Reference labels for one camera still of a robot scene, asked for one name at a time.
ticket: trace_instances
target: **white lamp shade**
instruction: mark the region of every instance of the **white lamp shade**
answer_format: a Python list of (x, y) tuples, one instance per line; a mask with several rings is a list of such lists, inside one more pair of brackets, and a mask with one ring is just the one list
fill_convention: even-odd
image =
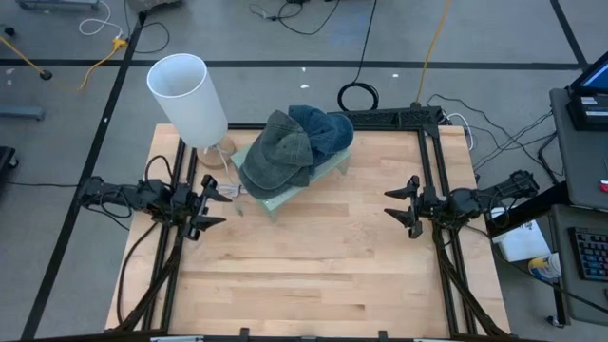
[(201, 58), (187, 53), (165, 57), (152, 66), (147, 84), (187, 145), (210, 147), (226, 134), (228, 121)]

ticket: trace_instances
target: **wooden tabletop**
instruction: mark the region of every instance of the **wooden tabletop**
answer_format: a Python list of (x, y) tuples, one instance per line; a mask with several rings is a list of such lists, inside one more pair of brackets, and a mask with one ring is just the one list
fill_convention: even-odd
[[(440, 132), (450, 188), (475, 187), (463, 129), (442, 126)], [(241, 148), (259, 131), (228, 134)], [(162, 154), (173, 164), (178, 141), (172, 125), (159, 124), (150, 158)], [(431, 140), (427, 144), (438, 184)], [(281, 207), (276, 223), (249, 196), (237, 199), (243, 217), (232, 203), (210, 202), (209, 215), (227, 221), (203, 233), (198, 242), (185, 241), (169, 332), (235, 335), (248, 327), (251, 335), (263, 336), (373, 337), (386, 330), (390, 337), (448, 337), (429, 222), (424, 220), (419, 238), (409, 239), (404, 227), (383, 212), (409, 205), (385, 197), (385, 191), (404, 187), (412, 175), (424, 183), (416, 133), (357, 131), (351, 152), (347, 176), (333, 170)], [(199, 164), (196, 191), (205, 173), (220, 184), (229, 183), (224, 170)], [(232, 166), (231, 173), (238, 180)], [(161, 162), (153, 165), (150, 178), (169, 182)], [(150, 225), (146, 214), (135, 216), (125, 251)], [(471, 225), (485, 229), (480, 218)], [(157, 228), (144, 240), (129, 261), (123, 315), (149, 284), (159, 232)], [(460, 238), (471, 292), (497, 325), (509, 331), (487, 239), (468, 230)], [(465, 332), (462, 303), (452, 289)], [(163, 299), (161, 291), (153, 327), (159, 326)], [(115, 305), (116, 294), (108, 328), (118, 324)]]

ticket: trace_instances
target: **denim cap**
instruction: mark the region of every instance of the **denim cap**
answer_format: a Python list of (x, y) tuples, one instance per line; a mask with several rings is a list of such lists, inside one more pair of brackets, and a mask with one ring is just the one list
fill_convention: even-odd
[(257, 199), (271, 199), (291, 186), (308, 186), (313, 164), (309, 137), (300, 124), (276, 110), (249, 148), (238, 175)]
[(353, 138), (351, 120), (342, 114), (325, 114), (309, 105), (290, 105), (289, 116), (304, 129), (311, 141), (313, 167), (349, 147)]

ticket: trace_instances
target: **gray cap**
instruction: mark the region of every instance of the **gray cap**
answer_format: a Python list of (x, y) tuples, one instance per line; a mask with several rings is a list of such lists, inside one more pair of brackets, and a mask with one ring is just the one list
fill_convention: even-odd
[(258, 199), (275, 197), (290, 186), (308, 186), (313, 152), (300, 124), (276, 110), (251, 145), (238, 170), (243, 185)]

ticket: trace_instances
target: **gray floor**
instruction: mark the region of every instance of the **gray floor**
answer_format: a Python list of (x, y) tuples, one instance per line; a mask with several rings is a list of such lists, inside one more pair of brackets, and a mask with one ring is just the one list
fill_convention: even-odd
[[(122, 0), (106, 0), (111, 22), (125, 28)], [(258, 0), (268, 10), (282, 1)], [(608, 4), (601, 0), (560, 0), (568, 21), (590, 62), (606, 49), (608, 24), (602, 14)], [(369, 20), (370, 0), (344, 0), (334, 17), (317, 35), (299, 36), (279, 23), (252, 15), (249, 2), (185, 1), (175, 9), (152, 14), (147, 23), (160, 21), (171, 32), (171, 44), (155, 54), (136, 54), (135, 59), (156, 60), (176, 53), (195, 53), (213, 61), (329, 60), (356, 61)], [(370, 34), (366, 60), (424, 61), (428, 43), (439, 21), (444, 2), (383, 0)], [(312, 0), (293, 20), (301, 29), (322, 21), (333, 3)], [(98, 35), (78, 32), (83, 19), (105, 18), (105, 9), (46, 7), (25, 11), (12, 1), (0, 2), (0, 23), (18, 31), (14, 44), (33, 59), (101, 59), (117, 34), (104, 28)], [(135, 16), (129, 12), (131, 25)], [(158, 47), (164, 40), (158, 28), (147, 28), (138, 49)], [(0, 59), (15, 58), (0, 47)], [(123, 53), (114, 59), (122, 59)], [(436, 62), (575, 63), (576, 59), (548, 0), (455, 1), (431, 58)], [(57, 80), (77, 85), (86, 72), (81, 66), (46, 66)], [(143, 171), (155, 124), (166, 122), (145, 86), (148, 67), (133, 66), (108, 128), (95, 174), (112, 182), (132, 182)], [(39, 105), (47, 112), (43, 122), (0, 119), (0, 144), (18, 149), (21, 165), (14, 181), (78, 181), (88, 149), (114, 84), (118, 68), (102, 66), (93, 73), (86, 90), (65, 91), (42, 81), (26, 66), (0, 66), (0, 104)], [(215, 67), (210, 70), (218, 95), (231, 123), (263, 123), (274, 109), (307, 104), (326, 111), (338, 110), (338, 89), (354, 77), (354, 68), (320, 67)], [(407, 106), (417, 91), (420, 69), (363, 69), (360, 80), (377, 87), (380, 107)], [(433, 93), (457, 97), (485, 111), (496, 124), (511, 133), (531, 124), (549, 110), (548, 91), (568, 85), (578, 71), (431, 69), (427, 73), (425, 101)], [(345, 102), (353, 109), (370, 105), (369, 95), (356, 89)], [(435, 99), (448, 113), (464, 115), (470, 124), (497, 129), (460, 104)], [(527, 133), (523, 142), (553, 131), (552, 119)], [(491, 139), (473, 130), (477, 147), (474, 162), (491, 151)], [(528, 146), (536, 154), (539, 143)], [(561, 170), (556, 143), (546, 150), (555, 170)], [(545, 173), (521, 151), (503, 153), (479, 170), (480, 186), (501, 181), (515, 169), (535, 174), (541, 188), (550, 186)], [(31, 309), (66, 216), (72, 189), (23, 188), (7, 185), (0, 197), (0, 340), (17, 339)], [(105, 325), (126, 232), (109, 219), (81, 213), (64, 262), (38, 329), (37, 337), (100, 332)], [(563, 330), (543, 321), (554, 313), (552, 292), (542, 284), (497, 263), (505, 305), (514, 333), (555, 341), (600, 339), (608, 329), (573, 322)]]

